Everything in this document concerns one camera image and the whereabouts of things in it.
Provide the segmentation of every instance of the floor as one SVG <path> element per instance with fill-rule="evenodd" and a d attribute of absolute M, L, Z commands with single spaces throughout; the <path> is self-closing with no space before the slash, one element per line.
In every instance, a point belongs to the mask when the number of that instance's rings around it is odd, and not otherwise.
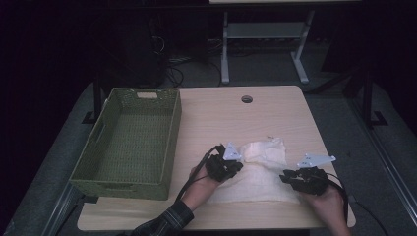
<path fill-rule="evenodd" d="M 303 91 L 314 89 L 337 76 L 321 72 L 328 46 L 325 43 L 307 45 L 302 61 L 310 77 L 303 85 L 298 81 L 289 52 L 292 42 L 279 42 L 273 49 L 236 46 L 229 61 L 228 87 L 294 85 Z M 219 85 L 218 54 L 207 63 L 188 62 L 174 66 L 184 75 L 181 87 L 217 87 Z M 172 88 L 177 83 L 166 79 L 161 88 Z M 320 94 L 306 94 L 313 117 L 328 153 L 337 157 L 334 168 L 344 182 L 347 192 L 366 206 L 387 229 L 389 235 L 417 235 L 412 209 L 404 204 L 399 194 L 387 157 L 398 170 L 412 196 L 417 196 L 417 138 L 392 108 L 387 94 L 374 85 L 373 110 L 379 110 L 388 125 L 369 130 L 357 112 L 361 94 L 348 99 L 339 83 Z M 117 235 L 124 232 L 82 232 L 77 228 L 83 201 L 81 193 L 67 185 L 68 178 L 82 151 L 92 125 L 82 124 L 85 114 L 93 110 L 92 85 L 88 86 L 74 105 L 49 154 L 16 212 L 10 232 L 6 235 Z M 353 235 L 383 235 L 372 216 L 357 203 L 350 203 L 356 216 Z M 280 235 L 276 231 L 257 231 L 251 235 Z M 325 229 L 313 229 L 310 235 L 329 235 Z"/>

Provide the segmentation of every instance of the hand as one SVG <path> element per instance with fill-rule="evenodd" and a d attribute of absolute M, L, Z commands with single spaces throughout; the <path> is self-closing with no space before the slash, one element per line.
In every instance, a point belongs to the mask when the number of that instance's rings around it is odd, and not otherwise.
<path fill-rule="evenodd" d="M 191 170 L 190 175 L 193 174 L 195 170 L 196 167 Z M 202 167 L 195 179 L 197 181 L 190 185 L 181 199 L 190 210 L 195 210 L 205 203 L 214 193 L 215 189 L 222 184 L 209 177 L 205 166 Z"/>
<path fill-rule="evenodd" d="M 300 193 L 333 236 L 350 236 L 343 212 L 343 198 L 332 186 L 320 196 Z"/>

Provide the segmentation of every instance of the white fabric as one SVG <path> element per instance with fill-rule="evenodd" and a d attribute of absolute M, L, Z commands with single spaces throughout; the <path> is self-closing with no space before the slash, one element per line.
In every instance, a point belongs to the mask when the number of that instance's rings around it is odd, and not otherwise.
<path fill-rule="evenodd" d="M 279 179 L 286 169 L 285 146 L 280 138 L 249 143 L 240 148 L 243 168 L 220 185 L 209 203 L 285 201 L 299 204 L 298 194 Z"/>

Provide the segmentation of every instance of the sleeve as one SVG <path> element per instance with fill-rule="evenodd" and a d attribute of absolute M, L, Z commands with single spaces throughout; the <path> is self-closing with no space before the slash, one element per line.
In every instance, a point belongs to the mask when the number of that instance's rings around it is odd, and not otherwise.
<path fill-rule="evenodd" d="M 182 201 L 178 201 L 158 218 L 138 226 L 131 236 L 177 235 L 192 219 L 193 212 Z"/>

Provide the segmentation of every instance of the wicker basket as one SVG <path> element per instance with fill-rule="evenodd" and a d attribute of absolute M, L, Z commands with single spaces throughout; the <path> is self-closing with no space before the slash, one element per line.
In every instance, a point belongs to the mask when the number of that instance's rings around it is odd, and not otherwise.
<path fill-rule="evenodd" d="M 114 88 L 70 182 L 88 196 L 167 200 L 180 119 L 178 89 Z"/>

